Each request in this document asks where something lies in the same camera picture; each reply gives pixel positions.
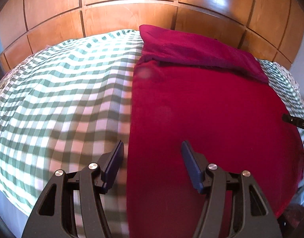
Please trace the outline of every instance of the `bed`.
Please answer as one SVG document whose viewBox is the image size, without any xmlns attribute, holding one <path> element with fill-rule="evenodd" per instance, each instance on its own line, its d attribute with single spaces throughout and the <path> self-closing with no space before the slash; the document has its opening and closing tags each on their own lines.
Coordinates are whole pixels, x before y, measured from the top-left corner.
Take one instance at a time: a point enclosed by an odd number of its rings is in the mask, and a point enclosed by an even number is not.
<svg viewBox="0 0 304 238">
<path fill-rule="evenodd" d="M 6 205 L 0 215 L 16 237 L 57 169 L 81 170 L 119 139 L 127 155 L 133 68 L 142 48 L 139 31 L 127 29 L 68 40 L 30 56 L 0 82 L 0 205 Z M 291 74 L 278 63 L 258 61 L 289 113 L 304 118 Z M 299 132 L 304 140 L 304 130 Z M 102 197 L 115 237 L 129 235 L 125 184 L 126 163 L 117 185 Z M 294 199 L 302 204 L 304 181 L 300 187 Z M 5 208 L 12 213 L 5 214 Z"/>
</svg>

